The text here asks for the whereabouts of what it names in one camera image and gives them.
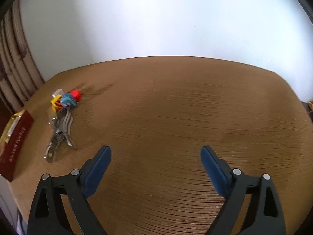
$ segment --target metal screw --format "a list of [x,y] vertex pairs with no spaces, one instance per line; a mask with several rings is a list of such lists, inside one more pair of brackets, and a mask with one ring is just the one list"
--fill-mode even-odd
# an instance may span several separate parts
[[241,170],[240,169],[233,169],[233,173],[235,175],[240,175],[241,174]]
[[48,179],[48,177],[49,177],[49,174],[43,174],[42,176],[41,176],[41,179],[42,180],[46,180],[46,179]]
[[269,180],[271,177],[270,177],[270,175],[265,173],[265,174],[263,174],[263,178],[266,179],[266,180]]
[[73,176],[78,175],[78,174],[79,174],[79,169],[73,169],[73,170],[71,171],[71,174],[72,174]]

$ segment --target curtain fold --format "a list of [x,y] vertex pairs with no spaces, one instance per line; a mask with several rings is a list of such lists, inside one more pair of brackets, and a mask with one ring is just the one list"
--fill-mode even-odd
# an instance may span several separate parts
[[0,97],[5,99],[10,112],[17,112],[42,84],[25,39],[19,0],[16,0],[1,22]]

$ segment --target beige curtain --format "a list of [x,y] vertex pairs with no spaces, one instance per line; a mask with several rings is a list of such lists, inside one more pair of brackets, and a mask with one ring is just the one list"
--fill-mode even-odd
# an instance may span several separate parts
[[16,0],[1,22],[0,97],[11,112],[16,112],[42,84],[27,46]]

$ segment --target blue gripper pad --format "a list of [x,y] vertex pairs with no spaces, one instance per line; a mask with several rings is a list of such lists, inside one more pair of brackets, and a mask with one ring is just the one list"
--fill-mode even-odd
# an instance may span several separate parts
[[210,146],[201,149],[200,157],[217,193],[227,199],[233,189],[232,169]]
[[93,195],[111,161],[111,149],[102,146],[96,155],[81,167],[79,181],[81,193],[87,199]]

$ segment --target wooden table surface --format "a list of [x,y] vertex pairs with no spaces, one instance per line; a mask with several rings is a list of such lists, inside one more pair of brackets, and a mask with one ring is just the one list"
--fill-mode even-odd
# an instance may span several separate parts
[[[47,109],[57,88],[81,89],[71,130],[78,150],[62,144],[47,163]],[[245,174],[271,175],[287,234],[312,207],[313,127],[273,72],[197,57],[109,61],[54,76],[26,108],[35,122],[10,184],[26,220],[42,174],[68,174],[102,145],[112,161],[88,201],[109,235],[204,234],[224,200],[202,167],[203,145]]]

